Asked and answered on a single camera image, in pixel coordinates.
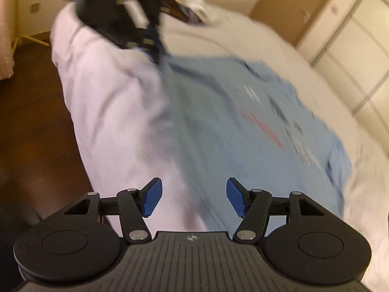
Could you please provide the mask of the cream wardrobe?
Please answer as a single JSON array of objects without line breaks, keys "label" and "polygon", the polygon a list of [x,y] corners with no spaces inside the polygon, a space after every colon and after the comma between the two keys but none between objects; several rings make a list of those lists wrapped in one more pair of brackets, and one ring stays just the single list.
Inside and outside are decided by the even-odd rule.
[{"label": "cream wardrobe", "polygon": [[388,149],[388,0],[329,0],[297,45]]}]

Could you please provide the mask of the grey striped garment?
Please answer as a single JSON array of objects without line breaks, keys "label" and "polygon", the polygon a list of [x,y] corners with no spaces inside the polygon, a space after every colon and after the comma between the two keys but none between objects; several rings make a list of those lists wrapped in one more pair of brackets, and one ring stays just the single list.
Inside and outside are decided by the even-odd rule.
[{"label": "grey striped garment", "polygon": [[162,11],[188,24],[212,27],[220,23],[205,0],[162,0]]}]

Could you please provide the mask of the white bed sheet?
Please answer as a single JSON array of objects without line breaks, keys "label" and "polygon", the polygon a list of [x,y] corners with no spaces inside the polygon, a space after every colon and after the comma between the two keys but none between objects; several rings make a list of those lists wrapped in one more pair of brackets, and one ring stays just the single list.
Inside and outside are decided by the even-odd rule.
[{"label": "white bed sheet", "polygon": [[[216,26],[169,15],[160,35],[169,56],[232,57],[263,62],[296,90],[303,105],[342,141],[351,162],[342,218],[372,248],[363,283],[388,290],[388,157],[360,128],[325,79],[272,29],[219,7]],[[92,188],[104,197],[141,188],[155,177],[163,196],[147,220],[151,232],[208,231],[195,212],[177,161],[170,101],[160,65],[140,49],[122,50],[84,26],[73,4],[52,28],[52,60]]]}]

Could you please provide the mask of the brown wooden door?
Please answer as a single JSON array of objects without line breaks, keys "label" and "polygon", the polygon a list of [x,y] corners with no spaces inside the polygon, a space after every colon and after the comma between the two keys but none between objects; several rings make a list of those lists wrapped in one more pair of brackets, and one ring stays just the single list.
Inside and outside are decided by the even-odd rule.
[{"label": "brown wooden door", "polygon": [[250,17],[296,46],[328,0],[258,0]]}]

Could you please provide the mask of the light blue t-shirt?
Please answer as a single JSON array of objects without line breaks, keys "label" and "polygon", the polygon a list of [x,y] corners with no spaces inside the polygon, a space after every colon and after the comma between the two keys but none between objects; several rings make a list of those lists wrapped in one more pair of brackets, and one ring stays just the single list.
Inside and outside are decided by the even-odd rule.
[{"label": "light blue t-shirt", "polygon": [[207,230],[239,225],[226,196],[231,177],[273,196],[300,191],[343,216],[349,156],[288,81],[232,57],[169,56],[160,69],[183,182]]}]

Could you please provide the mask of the low wall socket plate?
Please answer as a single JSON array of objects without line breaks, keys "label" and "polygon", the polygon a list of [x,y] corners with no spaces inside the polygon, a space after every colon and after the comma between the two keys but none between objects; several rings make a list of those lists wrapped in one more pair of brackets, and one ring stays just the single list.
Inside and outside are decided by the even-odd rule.
[{"label": "low wall socket plate", "polygon": [[30,14],[36,14],[40,11],[40,3],[32,3],[30,5]]}]

